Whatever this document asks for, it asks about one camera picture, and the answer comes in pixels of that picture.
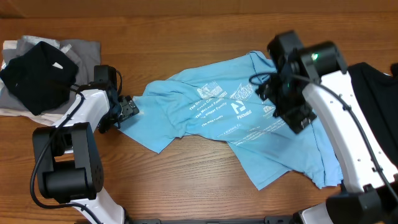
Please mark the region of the light blue printed t-shirt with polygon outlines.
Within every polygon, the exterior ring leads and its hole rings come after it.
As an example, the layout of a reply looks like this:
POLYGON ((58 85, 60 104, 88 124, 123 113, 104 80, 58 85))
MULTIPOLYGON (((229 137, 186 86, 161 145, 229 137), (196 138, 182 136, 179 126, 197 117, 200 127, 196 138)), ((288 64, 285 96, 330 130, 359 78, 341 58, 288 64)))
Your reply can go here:
POLYGON ((321 122, 295 134, 274 117, 274 104, 256 95, 250 77, 264 80, 274 70, 262 52, 252 51, 154 81, 134 97, 139 112, 121 131, 154 152, 184 136, 224 141, 257 189, 293 170, 318 188, 340 184, 343 174, 321 122))

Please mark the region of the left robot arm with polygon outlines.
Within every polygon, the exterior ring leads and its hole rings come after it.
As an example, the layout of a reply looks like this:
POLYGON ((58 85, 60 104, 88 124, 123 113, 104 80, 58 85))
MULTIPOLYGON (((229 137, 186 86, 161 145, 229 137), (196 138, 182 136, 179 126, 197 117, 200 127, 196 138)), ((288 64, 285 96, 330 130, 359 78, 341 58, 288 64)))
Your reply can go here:
POLYGON ((30 196, 44 209, 74 208, 90 223, 132 223, 104 187, 104 170, 94 132, 120 128, 139 113, 121 93, 121 73, 109 65, 94 67, 94 80, 78 85, 76 100, 53 125, 32 135, 35 166, 30 196))

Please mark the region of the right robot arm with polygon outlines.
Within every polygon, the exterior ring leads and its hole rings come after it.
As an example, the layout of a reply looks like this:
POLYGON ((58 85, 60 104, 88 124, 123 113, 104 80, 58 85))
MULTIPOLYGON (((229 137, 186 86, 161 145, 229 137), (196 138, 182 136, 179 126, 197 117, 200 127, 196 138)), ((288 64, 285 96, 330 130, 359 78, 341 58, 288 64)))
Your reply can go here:
POLYGON ((320 119, 343 173, 343 193, 266 223, 396 223, 397 167, 377 142, 357 102, 348 66, 330 41, 305 47, 296 32, 276 35, 267 51, 275 72, 259 85, 274 116, 299 133, 320 119))

